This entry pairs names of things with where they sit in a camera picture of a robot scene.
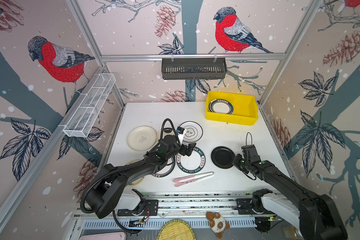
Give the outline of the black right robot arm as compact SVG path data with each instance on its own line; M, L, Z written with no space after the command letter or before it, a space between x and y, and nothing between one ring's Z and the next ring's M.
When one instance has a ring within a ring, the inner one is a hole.
M273 212L298 229L305 240L346 240L348 234L334 200L302 187L283 174L270 161L261 161L255 150L234 158L234 166L251 173L277 189L286 200L271 190L253 192L252 209L256 213Z

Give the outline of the yellow plastic bin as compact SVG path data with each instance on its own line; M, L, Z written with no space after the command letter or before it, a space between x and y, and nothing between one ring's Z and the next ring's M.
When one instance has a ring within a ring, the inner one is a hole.
M223 99L229 101L233 107L232 115L211 113L208 105L212 100ZM254 96L234 93L210 91L206 100L206 119L239 125L252 126L258 120L258 105Z

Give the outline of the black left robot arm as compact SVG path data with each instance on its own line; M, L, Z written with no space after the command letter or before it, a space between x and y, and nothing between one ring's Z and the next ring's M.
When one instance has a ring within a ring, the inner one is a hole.
M102 219L117 207L125 187L131 182L161 171L168 160L178 154L191 156L196 143L184 145L180 135L185 132L182 127L175 129L171 119L165 119L158 143L144 154L142 160L117 167L107 164L99 170L82 194L81 211L85 214L95 213Z

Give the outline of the white plate green red rim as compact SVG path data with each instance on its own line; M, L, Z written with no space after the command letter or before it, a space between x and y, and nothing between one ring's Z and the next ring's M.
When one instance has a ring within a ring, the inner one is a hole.
M223 99L212 100L208 105L208 109L211 113L226 115L232 115L234 112L233 105L229 101Z

